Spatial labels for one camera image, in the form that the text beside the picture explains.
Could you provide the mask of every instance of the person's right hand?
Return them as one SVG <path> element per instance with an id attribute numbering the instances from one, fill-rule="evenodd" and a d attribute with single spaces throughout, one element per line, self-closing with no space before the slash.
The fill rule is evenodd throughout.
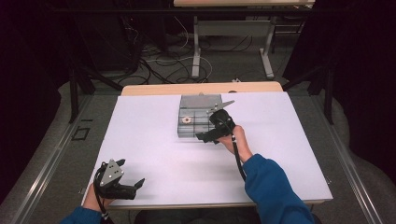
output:
<path id="1" fill-rule="evenodd" d="M 250 148 L 248 147 L 248 141 L 245 137 L 245 131 L 242 128 L 242 126 L 236 125 L 233 128 L 233 135 L 235 136 L 236 139 L 236 145 L 238 146 L 238 152 L 241 162 L 245 162 L 250 157 L 252 157 L 253 154 L 251 153 Z M 233 153 L 233 140 L 231 139 L 230 135 L 221 137 L 217 140 L 221 142 L 231 153 Z"/>

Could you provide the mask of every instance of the blue sleeve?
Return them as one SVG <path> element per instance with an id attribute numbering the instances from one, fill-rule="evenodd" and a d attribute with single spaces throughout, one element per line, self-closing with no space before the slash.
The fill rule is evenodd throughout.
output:
<path id="1" fill-rule="evenodd" d="M 61 224 L 100 224 L 102 214 L 88 208 L 77 207 L 72 214 L 65 217 Z"/>
<path id="2" fill-rule="evenodd" d="M 256 154 L 243 167 L 247 175 L 245 191 L 257 204 L 262 223 L 314 223 L 308 207 L 275 161 Z"/>

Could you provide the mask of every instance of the cable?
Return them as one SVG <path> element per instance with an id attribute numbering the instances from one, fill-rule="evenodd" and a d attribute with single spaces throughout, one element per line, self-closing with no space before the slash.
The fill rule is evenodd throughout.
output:
<path id="1" fill-rule="evenodd" d="M 107 210 L 105 209 L 105 199 L 103 199 L 102 201 L 100 200 L 99 197 L 99 193 L 98 193 L 98 176 L 100 175 L 100 173 L 103 172 L 103 169 L 98 169 L 98 171 L 96 172 L 94 179 L 93 179 L 93 191 L 95 193 L 95 197 L 96 197 L 96 201 L 99 204 L 100 210 L 102 211 L 102 224 L 114 224 L 113 220 L 111 220 Z"/>
<path id="2" fill-rule="evenodd" d="M 231 130 L 231 128 L 227 125 L 227 123 L 224 122 L 222 119 L 216 119 L 216 120 L 224 124 L 224 126 L 228 129 L 229 134 L 231 135 L 231 140 L 233 141 L 233 154 L 235 155 L 236 165 L 238 166 L 239 174 L 241 174 L 242 179 L 246 181 L 247 176 L 245 175 L 245 172 L 242 168 L 241 158 L 239 157 L 238 146 L 236 145 L 236 139 L 235 139 L 235 135 L 233 135 L 233 130 Z"/>
<path id="3" fill-rule="evenodd" d="M 147 63 L 152 63 L 152 62 L 175 62 L 175 61 L 184 61 L 184 60 L 193 59 L 193 58 L 194 58 L 194 57 L 191 56 L 191 57 L 187 57 L 187 58 L 183 58 L 183 59 L 175 59 L 175 60 L 149 60 L 149 61 L 145 61 L 145 62 L 147 62 Z M 209 73 L 207 73 L 207 76 L 205 76 L 205 78 L 203 78 L 203 79 L 197 81 L 197 82 L 199 82 L 199 83 L 204 83 L 205 81 L 208 80 L 208 78 L 210 77 L 210 75 L 212 75 L 213 67 L 212 67 L 212 64 L 210 63 L 210 61 L 209 61 L 208 59 L 206 59 L 206 58 L 204 58 L 204 57 L 199 57 L 199 58 L 200 58 L 200 59 L 204 59 L 204 60 L 207 62 L 207 64 L 209 65 L 209 67 L 210 67 L 210 71 L 209 71 Z"/>
<path id="4" fill-rule="evenodd" d="M 249 70 L 249 71 L 246 71 L 246 72 L 243 72 L 243 73 L 235 73 L 233 75 L 233 79 L 234 80 L 239 79 L 240 81 L 243 81 L 243 79 L 251 79 L 251 75 L 258 76 L 258 78 L 262 78 L 262 81 L 267 80 L 266 78 L 264 78 L 265 77 L 264 72 L 262 70 L 259 70 L 259 69 L 257 69 L 257 70 Z"/>
<path id="5" fill-rule="evenodd" d="M 231 52 L 231 51 L 238 51 L 238 52 L 240 52 L 240 51 L 244 51 L 244 50 L 246 50 L 246 49 L 248 49 L 250 46 L 251 46 L 251 44 L 252 44 L 252 42 L 253 42 L 253 36 L 251 36 L 250 37 L 250 42 L 248 43 L 248 45 L 244 48 L 244 49 L 238 49 L 238 50 L 236 50 L 236 48 L 238 48 L 243 42 L 245 42 L 245 40 L 246 39 L 248 39 L 248 35 L 247 36 L 245 36 L 245 38 L 244 39 L 242 39 L 242 41 L 240 41 L 239 42 L 239 44 L 237 44 L 235 47 L 233 47 L 233 48 L 231 48 L 231 49 L 209 49 L 210 48 L 210 42 L 208 42 L 209 43 L 209 47 L 208 48 L 202 48 L 201 46 L 200 46 L 200 48 L 203 50 L 203 51 L 207 51 L 207 52 Z"/>
<path id="6" fill-rule="evenodd" d="M 124 81 L 124 80 L 126 80 L 126 79 L 129 79 L 129 78 L 136 78 L 136 77 L 142 78 L 142 79 L 144 79 L 144 81 L 143 81 L 142 83 L 135 84 L 135 85 L 143 85 L 143 84 L 148 85 L 148 84 L 149 84 L 149 79 L 148 79 L 148 78 L 145 78 L 145 77 L 141 77 L 141 76 L 129 76 L 129 77 L 125 77 L 125 78 L 120 79 L 117 83 L 120 85 L 122 81 Z"/>
<path id="7" fill-rule="evenodd" d="M 182 65 L 182 67 L 178 68 L 177 70 L 175 70 L 174 72 L 172 72 L 171 74 L 169 74 L 169 75 L 166 77 L 166 79 L 168 79 L 169 77 L 171 77 L 172 75 L 174 75 L 176 72 L 178 72 L 178 71 L 181 70 L 181 69 L 185 69 L 185 70 L 187 71 L 187 77 L 180 77 L 180 78 L 186 78 L 186 79 L 188 79 L 188 78 L 190 77 L 190 72 L 189 72 L 189 70 L 187 69 L 187 66 L 186 66 L 186 65 L 184 65 L 183 63 L 181 63 L 181 65 Z"/>
<path id="8" fill-rule="evenodd" d="M 186 36 L 186 43 L 184 43 L 184 45 L 180 47 L 181 49 L 183 49 L 189 43 L 189 32 L 187 31 L 186 27 L 184 27 L 184 25 L 181 23 L 181 21 L 177 17 L 174 17 L 174 18 L 175 18 L 175 20 L 178 21 L 180 26 L 183 28 L 184 34 Z"/>
<path id="9" fill-rule="evenodd" d="M 144 60 L 141 59 L 140 62 L 142 63 L 143 66 L 145 66 L 152 75 L 154 75 L 156 78 L 158 78 L 160 81 L 163 82 L 163 84 L 175 84 L 174 82 L 171 82 L 167 80 L 166 78 L 162 77 L 158 72 L 154 71 L 151 66 Z"/>
<path id="10" fill-rule="evenodd" d="M 172 58 L 173 60 L 161 60 L 160 57 L 165 56 Z M 175 52 L 167 52 L 165 55 L 159 55 L 155 60 L 151 60 L 150 62 L 155 62 L 160 66 L 171 66 L 180 63 L 179 55 Z"/>

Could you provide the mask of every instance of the table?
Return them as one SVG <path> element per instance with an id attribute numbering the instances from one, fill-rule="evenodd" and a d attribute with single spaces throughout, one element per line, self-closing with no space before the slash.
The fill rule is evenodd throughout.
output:
<path id="1" fill-rule="evenodd" d="M 223 145 L 177 137 L 180 94 L 200 92 L 235 100 L 226 110 L 245 128 L 252 151 L 277 161 L 305 203 L 332 199 L 290 98 L 277 82 L 149 85 L 122 91 L 93 170 L 92 177 L 102 161 L 125 159 L 121 184 L 146 178 L 134 200 L 116 200 L 110 208 L 254 205 Z"/>
<path id="2" fill-rule="evenodd" d="M 176 7 L 276 7 L 313 5 L 315 0 L 175 0 Z M 201 49 L 200 35 L 253 35 L 265 36 L 264 48 L 260 49 L 262 64 L 268 79 L 274 79 L 268 51 L 276 25 L 276 17 L 269 21 L 198 21 L 194 16 L 194 57 L 192 77 L 199 76 Z"/>

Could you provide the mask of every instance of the black cable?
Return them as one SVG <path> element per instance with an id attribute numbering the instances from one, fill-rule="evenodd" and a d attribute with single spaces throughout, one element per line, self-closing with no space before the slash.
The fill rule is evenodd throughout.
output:
<path id="1" fill-rule="evenodd" d="M 126 80 L 126 79 L 129 79 L 129 78 L 136 78 L 136 77 L 142 78 L 144 81 L 141 82 L 141 83 L 139 83 L 139 84 L 135 84 L 135 85 L 144 85 L 144 84 L 148 85 L 148 84 L 149 84 L 149 79 L 146 78 L 146 77 L 141 77 L 141 76 L 129 76 L 129 77 L 125 77 L 125 78 L 120 79 L 117 83 L 120 85 L 122 81 L 124 81 L 124 80 Z"/>
<path id="2" fill-rule="evenodd" d="M 242 179 L 246 181 L 247 176 L 245 175 L 244 169 L 242 168 L 241 158 L 239 157 L 238 146 L 236 145 L 235 135 L 233 135 L 233 130 L 221 119 L 217 119 L 228 129 L 229 134 L 231 135 L 231 140 L 233 141 L 233 154 L 235 155 L 236 165 L 238 166 L 239 174 L 241 174 Z"/>
<path id="3" fill-rule="evenodd" d="M 98 190 L 99 190 L 99 189 L 97 188 L 97 185 L 98 185 L 98 176 L 99 176 L 99 174 L 100 174 L 101 171 L 102 171 L 102 170 L 99 169 L 99 170 L 96 172 L 96 174 L 95 174 L 95 177 L 94 177 L 94 179 L 93 179 L 93 191 L 94 191 L 94 193 L 95 193 L 96 201 L 97 201 L 98 204 L 99 204 L 100 210 L 102 211 L 102 220 L 101 220 L 101 223 L 102 223 L 102 224 L 114 224 L 113 220 L 111 220 L 111 218 L 110 218 L 110 216 L 109 216 L 107 210 L 105 209 L 105 199 L 103 199 L 102 201 L 100 201 L 100 197 L 99 197 L 99 193 L 98 193 Z"/>
<path id="4" fill-rule="evenodd" d="M 248 45 L 244 48 L 244 49 L 236 49 L 238 48 L 243 42 L 245 42 L 245 40 L 248 38 L 248 35 L 245 36 L 244 39 L 242 39 L 242 41 L 239 42 L 239 44 L 237 44 L 236 46 L 234 46 L 231 49 L 209 49 L 210 47 L 204 49 L 202 48 L 202 51 L 207 51 L 207 52 L 241 52 L 244 51 L 246 49 L 248 49 L 251 46 L 251 43 L 253 42 L 253 36 L 250 36 L 250 42 L 248 43 Z"/>
<path id="5" fill-rule="evenodd" d="M 179 81 L 180 79 L 185 79 L 188 80 L 190 78 L 190 72 L 187 70 L 186 65 L 182 64 L 182 67 L 178 68 L 177 70 L 175 70 L 174 72 L 172 72 L 171 74 L 169 74 L 166 79 L 169 79 L 171 76 L 175 75 L 178 71 L 185 69 L 187 71 L 187 77 L 179 77 L 177 79 L 177 83 L 184 83 L 185 81 Z"/>
<path id="6" fill-rule="evenodd" d="M 159 66 L 172 66 L 180 63 L 180 55 L 175 52 L 166 52 L 165 55 L 158 55 L 154 62 Z"/>
<path id="7" fill-rule="evenodd" d="M 161 54 L 161 51 L 158 50 L 157 47 L 154 45 L 145 45 L 145 47 L 142 50 L 142 57 L 148 57 L 150 58 L 151 56 Z"/>
<path id="8" fill-rule="evenodd" d="M 179 49 L 187 49 L 187 51 L 185 53 L 179 54 L 179 57 L 183 57 L 185 55 L 190 55 L 190 53 L 192 52 L 192 50 L 194 49 L 193 47 L 193 39 L 189 39 L 186 43 L 186 40 L 183 39 L 181 36 L 176 35 L 177 37 L 179 37 L 180 39 L 174 43 L 168 43 L 168 46 L 177 46 L 179 47 Z"/>
<path id="9" fill-rule="evenodd" d="M 142 63 L 143 66 L 145 66 L 152 75 L 154 75 L 156 78 L 158 78 L 160 81 L 163 82 L 163 84 L 175 84 L 174 82 L 169 81 L 168 79 L 162 77 L 158 72 L 154 71 L 151 66 L 146 62 L 146 60 L 141 59 L 140 62 Z"/>

